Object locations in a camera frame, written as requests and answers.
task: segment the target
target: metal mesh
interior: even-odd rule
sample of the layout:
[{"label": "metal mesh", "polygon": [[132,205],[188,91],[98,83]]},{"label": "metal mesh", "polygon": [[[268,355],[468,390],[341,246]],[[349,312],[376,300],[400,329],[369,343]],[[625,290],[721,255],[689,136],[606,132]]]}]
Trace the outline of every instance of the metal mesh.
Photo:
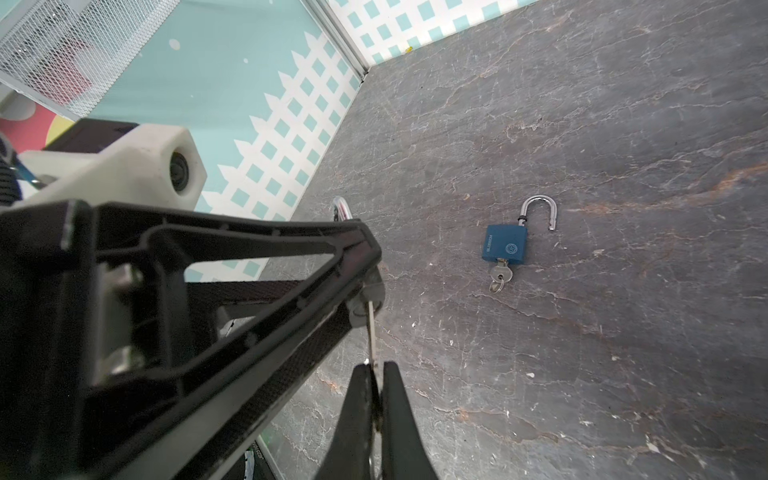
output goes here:
[{"label": "metal mesh", "polygon": [[179,0],[39,0],[0,40],[0,71],[84,117]]}]

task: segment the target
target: wire mesh panel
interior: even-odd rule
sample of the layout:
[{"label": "wire mesh panel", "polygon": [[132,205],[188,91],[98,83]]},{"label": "wire mesh panel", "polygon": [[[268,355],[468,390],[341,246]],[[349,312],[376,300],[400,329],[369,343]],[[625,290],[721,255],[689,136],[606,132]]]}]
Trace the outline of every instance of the wire mesh panel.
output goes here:
[{"label": "wire mesh panel", "polygon": [[47,101],[41,103],[57,113],[84,117],[178,2],[38,0],[24,5],[27,12],[0,39],[0,73],[10,86],[35,100],[42,97]]}]

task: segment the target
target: padlock body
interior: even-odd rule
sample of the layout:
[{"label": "padlock body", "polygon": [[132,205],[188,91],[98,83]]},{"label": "padlock body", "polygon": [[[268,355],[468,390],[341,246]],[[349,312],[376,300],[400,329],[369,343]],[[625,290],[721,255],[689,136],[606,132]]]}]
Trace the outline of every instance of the padlock body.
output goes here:
[{"label": "padlock body", "polygon": [[482,244],[482,259],[495,262],[502,258],[510,264],[523,263],[528,228],[519,225],[488,225]]}]

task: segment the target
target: light blue wall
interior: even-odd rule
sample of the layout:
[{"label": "light blue wall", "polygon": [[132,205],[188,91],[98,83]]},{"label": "light blue wall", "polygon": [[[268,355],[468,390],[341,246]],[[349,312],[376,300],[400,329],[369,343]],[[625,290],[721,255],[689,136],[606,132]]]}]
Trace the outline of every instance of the light blue wall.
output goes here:
[{"label": "light blue wall", "polygon": [[205,190],[221,192],[211,166],[243,160],[233,139],[255,140],[249,115],[270,116],[264,94],[283,95],[277,72],[296,74],[291,51],[306,55],[305,31],[320,34],[299,0],[182,0],[90,116],[189,128]]}]

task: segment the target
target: blue padlock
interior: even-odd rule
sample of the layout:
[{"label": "blue padlock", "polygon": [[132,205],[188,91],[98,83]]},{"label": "blue padlock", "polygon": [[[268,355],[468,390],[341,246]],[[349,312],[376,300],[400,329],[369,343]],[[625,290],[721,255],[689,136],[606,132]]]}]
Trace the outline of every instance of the blue padlock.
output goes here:
[{"label": "blue padlock", "polygon": [[503,262],[518,265],[525,260],[525,240],[528,237],[528,205],[536,200],[549,204],[549,230],[554,230],[558,218],[558,206],[546,195],[534,195],[523,202],[517,225],[488,225],[485,231],[482,259],[486,262]]}]

